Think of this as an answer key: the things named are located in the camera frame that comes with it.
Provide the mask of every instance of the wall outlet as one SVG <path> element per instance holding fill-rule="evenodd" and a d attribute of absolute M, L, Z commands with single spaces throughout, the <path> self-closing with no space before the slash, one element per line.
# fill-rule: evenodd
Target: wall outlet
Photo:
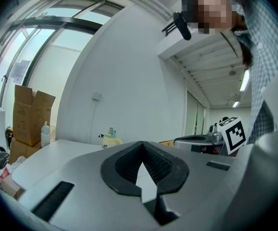
<path fill-rule="evenodd" d="M 93 92 L 92 99 L 96 100 L 96 101 L 99 101 L 101 99 L 101 94 L 97 91 Z"/>

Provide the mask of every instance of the black vent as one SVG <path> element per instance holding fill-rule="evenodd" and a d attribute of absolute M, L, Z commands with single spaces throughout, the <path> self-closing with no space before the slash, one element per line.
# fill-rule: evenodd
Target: black vent
<path fill-rule="evenodd" d="M 101 177 L 118 194 L 141 196 L 141 188 L 136 186 L 136 181 L 142 163 L 160 195 L 176 193 L 189 174 L 182 159 L 148 142 L 139 141 L 108 157 L 101 165 Z"/>
<path fill-rule="evenodd" d="M 213 162 L 213 161 L 208 162 L 206 165 L 209 166 L 209 167 L 221 169 L 221 170 L 224 170 L 224 171 L 228 171 L 230 169 L 230 165 L 221 164 L 221 163 Z"/>
<path fill-rule="evenodd" d="M 38 204 L 32 213 L 44 221 L 49 221 L 73 187 L 74 184 L 61 181 L 42 202 Z"/>

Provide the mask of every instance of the cardboard box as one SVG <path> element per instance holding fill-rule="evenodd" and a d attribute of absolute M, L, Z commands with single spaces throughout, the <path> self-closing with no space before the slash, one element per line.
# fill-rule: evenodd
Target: cardboard box
<path fill-rule="evenodd" d="M 18 186 L 13 180 L 12 176 L 8 175 L 1 182 L 0 186 L 9 196 L 18 200 L 19 197 L 25 192 L 20 186 Z"/>
<path fill-rule="evenodd" d="M 17 139 L 13 138 L 10 146 L 9 163 L 12 164 L 16 162 L 16 160 L 20 156 L 28 158 L 35 152 L 37 152 L 39 149 L 41 149 L 41 142 L 36 143 L 34 146 L 30 146 L 25 143 L 21 143 Z"/>
<path fill-rule="evenodd" d="M 163 144 L 163 145 L 166 145 L 166 146 L 170 146 L 172 148 L 175 148 L 174 146 L 174 140 L 173 141 L 164 141 L 164 142 L 161 142 L 160 144 Z"/>
<path fill-rule="evenodd" d="M 39 142 L 45 121 L 50 126 L 54 100 L 55 97 L 47 93 L 35 93 L 31 88 L 16 85 L 13 110 L 14 138 L 28 145 Z"/>

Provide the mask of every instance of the cable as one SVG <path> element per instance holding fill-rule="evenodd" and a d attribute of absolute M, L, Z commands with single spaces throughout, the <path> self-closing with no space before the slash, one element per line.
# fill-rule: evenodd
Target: cable
<path fill-rule="evenodd" d="M 92 118 L 91 118 L 91 123 L 90 123 L 90 131 L 89 131 L 89 136 L 88 136 L 88 144 L 90 143 L 91 139 L 91 132 L 92 132 L 92 125 L 93 125 L 93 118 L 94 118 L 94 112 L 95 112 L 95 107 L 96 107 L 96 100 L 93 100 L 93 110 L 92 110 Z"/>

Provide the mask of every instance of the window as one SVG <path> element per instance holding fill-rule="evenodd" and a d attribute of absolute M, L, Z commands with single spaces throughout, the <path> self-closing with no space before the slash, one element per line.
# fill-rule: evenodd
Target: window
<path fill-rule="evenodd" d="M 103 6 L 93 10 L 93 12 L 103 14 L 103 15 L 106 15 L 108 17 L 113 17 L 120 10 L 121 10 L 120 8 L 116 8 L 114 6 L 104 4 Z"/>
<path fill-rule="evenodd" d="M 52 29 L 39 29 L 24 46 L 23 50 L 18 55 L 10 73 L 10 78 L 13 78 L 14 83 L 19 85 L 22 84 L 31 61 L 43 43 L 53 32 L 54 30 Z"/>
<path fill-rule="evenodd" d="M 52 6 L 52 8 L 71 8 L 82 10 L 94 3 L 96 3 L 96 1 L 93 0 L 63 0 Z"/>
<path fill-rule="evenodd" d="M 187 92 L 187 114 L 186 114 L 186 126 L 185 136 L 193 135 L 197 116 L 197 100 Z"/>
<path fill-rule="evenodd" d="M 16 36 L 16 38 L 9 43 L 5 48 L 2 57 L 0 59 L 0 94 L 2 89 L 2 78 L 7 74 L 10 64 L 15 56 L 16 52 L 19 50 L 22 43 L 25 41 L 25 36 L 22 32 Z"/>
<path fill-rule="evenodd" d="M 65 30 L 53 43 L 55 46 L 82 51 L 93 35 L 73 30 Z"/>
<path fill-rule="evenodd" d="M 34 31 L 34 27 L 32 28 L 26 28 L 27 33 L 30 35 Z"/>
<path fill-rule="evenodd" d="M 197 114 L 197 131 L 196 134 L 201 135 L 203 132 L 203 120 L 204 120 L 204 107 L 198 102 L 198 114 Z"/>
<path fill-rule="evenodd" d="M 100 13 L 88 12 L 88 13 L 82 15 L 80 17 L 80 19 L 87 20 L 87 21 L 93 21 L 93 22 L 103 25 L 110 19 L 110 17 L 100 14 Z"/>
<path fill-rule="evenodd" d="M 51 109 L 51 125 L 57 124 L 60 99 L 67 78 L 91 34 L 65 30 L 49 47 L 29 81 L 29 87 L 56 97 Z"/>
<path fill-rule="evenodd" d="M 4 40 L 2 41 L 1 45 L 2 46 L 7 45 L 15 32 L 16 32 L 15 30 L 8 32 Z"/>
<path fill-rule="evenodd" d="M 26 16 L 26 18 L 30 18 L 34 13 L 36 13 L 38 10 L 34 10 L 34 11 L 32 11 L 31 13 L 29 13 L 27 16 Z"/>
<path fill-rule="evenodd" d="M 68 8 L 49 8 L 44 10 L 42 13 L 47 13 L 46 15 L 54 15 L 60 17 L 72 17 L 80 12 L 78 9 L 68 9 Z"/>

